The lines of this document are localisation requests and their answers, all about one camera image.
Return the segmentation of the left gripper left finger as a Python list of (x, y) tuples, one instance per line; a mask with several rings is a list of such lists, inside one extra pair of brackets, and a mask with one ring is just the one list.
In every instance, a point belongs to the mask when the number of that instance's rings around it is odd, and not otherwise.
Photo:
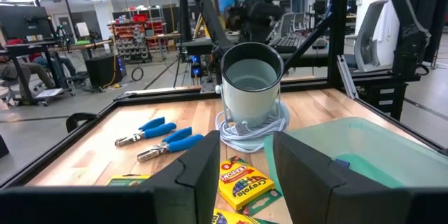
[(146, 222), (211, 224), (219, 163), (219, 133), (214, 130), (142, 183), (150, 189)]

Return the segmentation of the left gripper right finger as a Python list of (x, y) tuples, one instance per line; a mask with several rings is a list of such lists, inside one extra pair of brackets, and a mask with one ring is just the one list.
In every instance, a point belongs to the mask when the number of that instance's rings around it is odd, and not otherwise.
[(294, 223), (408, 224), (407, 192), (352, 171), (283, 133), (274, 134), (277, 177)]

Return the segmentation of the yellow Crayola crayon box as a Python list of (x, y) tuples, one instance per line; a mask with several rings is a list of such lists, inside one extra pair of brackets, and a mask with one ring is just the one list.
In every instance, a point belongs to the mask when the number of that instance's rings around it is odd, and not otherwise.
[(219, 168), (218, 193), (240, 214), (254, 216), (283, 197), (272, 179), (238, 156)]
[(277, 224), (268, 220), (253, 218), (240, 213), (214, 209), (211, 224)]
[(145, 180), (149, 179), (151, 175), (126, 174), (112, 177), (107, 186), (137, 186)]

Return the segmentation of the green translucent plastic tray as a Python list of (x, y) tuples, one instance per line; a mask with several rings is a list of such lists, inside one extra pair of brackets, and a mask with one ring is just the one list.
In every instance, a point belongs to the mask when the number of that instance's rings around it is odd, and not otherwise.
[[(281, 189), (274, 162), (274, 134), (265, 138), (269, 178)], [(409, 200), (448, 199), (448, 157), (406, 139), (368, 120), (341, 118), (311, 127), (283, 132), (348, 169), (383, 186), (409, 194)]]

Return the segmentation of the white metal mug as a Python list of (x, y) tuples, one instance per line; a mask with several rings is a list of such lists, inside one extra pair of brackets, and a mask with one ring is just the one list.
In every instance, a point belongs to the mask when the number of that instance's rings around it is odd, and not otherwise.
[(240, 43), (220, 61), (222, 83), (216, 86), (223, 110), (215, 126), (220, 140), (243, 153), (264, 148), (264, 139), (289, 126), (290, 113), (281, 101), (284, 61), (262, 43)]

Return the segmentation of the black drawer unit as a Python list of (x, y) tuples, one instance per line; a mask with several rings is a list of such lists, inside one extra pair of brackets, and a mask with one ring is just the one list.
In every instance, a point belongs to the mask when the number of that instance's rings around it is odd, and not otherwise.
[(400, 120), (406, 83), (385, 83), (360, 87), (359, 97), (396, 120)]

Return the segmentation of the black table clamp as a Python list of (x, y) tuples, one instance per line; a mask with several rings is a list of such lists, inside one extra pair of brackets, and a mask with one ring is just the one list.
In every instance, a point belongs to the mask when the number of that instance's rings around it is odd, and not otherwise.
[(80, 122), (90, 122), (91, 120), (96, 120), (98, 118), (98, 114), (96, 113), (74, 113), (70, 115), (65, 122), (66, 130), (68, 133), (76, 130), (80, 126)]

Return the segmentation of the black computer tower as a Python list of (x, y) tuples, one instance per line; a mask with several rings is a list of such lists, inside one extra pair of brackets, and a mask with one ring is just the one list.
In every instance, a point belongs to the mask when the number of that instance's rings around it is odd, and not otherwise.
[(127, 75), (124, 60), (115, 55), (93, 57), (86, 60), (85, 65), (93, 87), (104, 88), (119, 83)]

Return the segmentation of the black keyboard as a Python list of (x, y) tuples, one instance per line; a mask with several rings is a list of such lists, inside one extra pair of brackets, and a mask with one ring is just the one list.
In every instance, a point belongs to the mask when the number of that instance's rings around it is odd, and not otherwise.
[(284, 36), (272, 40), (269, 46), (278, 53), (294, 53), (300, 45), (298, 37)]

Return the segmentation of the shelf with red bins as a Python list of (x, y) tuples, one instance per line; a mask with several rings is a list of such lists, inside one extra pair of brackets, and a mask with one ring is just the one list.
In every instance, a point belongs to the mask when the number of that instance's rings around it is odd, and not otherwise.
[(147, 10), (112, 13), (111, 30), (118, 55), (127, 62), (152, 62), (165, 42), (158, 38), (165, 32), (163, 17)]

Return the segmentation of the grey office chair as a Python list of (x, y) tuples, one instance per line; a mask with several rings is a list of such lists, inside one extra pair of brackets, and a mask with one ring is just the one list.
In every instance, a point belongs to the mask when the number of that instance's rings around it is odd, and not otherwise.
[(382, 71), (377, 54), (377, 40), (374, 39), (375, 29), (382, 9), (388, 0), (378, 0), (371, 3), (357, 34), (346, 35), (345, 39), (353, 41), (353, 53), (345, 54), (344, 58), (351, 72)]

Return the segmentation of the person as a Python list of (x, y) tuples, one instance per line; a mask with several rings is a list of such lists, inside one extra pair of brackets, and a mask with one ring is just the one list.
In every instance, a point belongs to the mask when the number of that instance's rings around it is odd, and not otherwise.
[(52, 78), (49, 77), (41, 65), (25, 62), (19, 63), (19, 67), (16, 67), (12, 59), (6, 55), (0, 55), (0, 79), (3, 81), (17, 81), (22, 98), (32, 97), (29, 89), (29, 81), (32, 74), (36, 74), (48, 89), (55, 87)]

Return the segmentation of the black monitor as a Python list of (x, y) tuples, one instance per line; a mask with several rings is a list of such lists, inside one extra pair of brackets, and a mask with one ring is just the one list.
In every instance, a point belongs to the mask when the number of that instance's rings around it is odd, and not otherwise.
[(0, 30), (6, 40), (42, 36), (38, 41), (53, 37), (53, 28), (44, 7), (0, 6)]

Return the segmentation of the blue-handled pliers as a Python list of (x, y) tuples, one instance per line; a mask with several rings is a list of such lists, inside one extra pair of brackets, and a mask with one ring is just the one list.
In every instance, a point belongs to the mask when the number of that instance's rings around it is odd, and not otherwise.
[(140, 152), (136, 156), (136, 160), (138, 162), (146, 162), (164, 153), (184, 151), (194, 146), (203, 138), (204, 136), (201, 134), (193, 135), (192, 127), (180, 129), (163, 139), (161, 143), (153, 145), (148, 150)]
[(176, 124), (173, 122), (165, 122), (165, 117), (156, 118), (141, 126), (137, 132), (116, 139), (114, 145), (117, 147), (126, 146), (142, 139), (150, 139), (168, 134), (175, 129)]

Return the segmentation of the black aluminium rig frame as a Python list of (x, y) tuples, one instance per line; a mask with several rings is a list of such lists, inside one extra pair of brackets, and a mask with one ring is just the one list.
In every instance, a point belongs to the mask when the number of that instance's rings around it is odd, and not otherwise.
[[(216, 54), (223, 56), (230, 49), (232, 43), (225, 37), (224, 31), (219, 24), (218, 16), (215, 13), (211, 0), (196, 0), (205, 18), (206, 24), (210, 26), (211, 38), (213, 43), (218, 45)], [(305, 92), (308, 90), (324, 90), (329, 88), (339, 88), (341, 84), (370, 85), (374, 81), (402, 81), (403, 80), (393, 73), (378, 74), (362, 74), (361, 76), (351, 77), (343, 73), (339, 68), (339, 59), (342, 57), (344, 23), (347, 0), (332, 0), (332, 4), (328, 9), (326, 17), (318, 24), (316, 30), (309, 38), (290, 56), (286, 61), (285, 68), (294, 67), (300, 60), (305, 50), (309, 49), (313, 42), (327, 29), (330, 30), (330, 47), (328, 60), (328, 76), (325, 79), (314, 80), (293, 80), (289, 83), (281, 84), (283, 92)], [(168, 102), (186, 102), (192, 100), (213, 99), (214, 94), (202, 94), (197, 87), (171, 87), (168, 89), (157, 90), (138, 90), (135, 92), (127, 92), (114, 99), (111, 104), (98, 113), (96, 120), (90, 122), (80, 122), (80, 126), (68, 134), (66, 138), (61, 140), (55, 146), (38, 156), (35, 160), (27, 164), (16, 174), (0, 184), (0, 190), (9, 187), (23, 186), (31, 181), (35, 176), (43, 171), (48, 165), (54, 162), (59, 156), (66, 153), (70, 147), (91, 132), (98, 124), (104, 120), (112, 110), (119, 106), (133, 106), (138, 104), (161, 104)]]

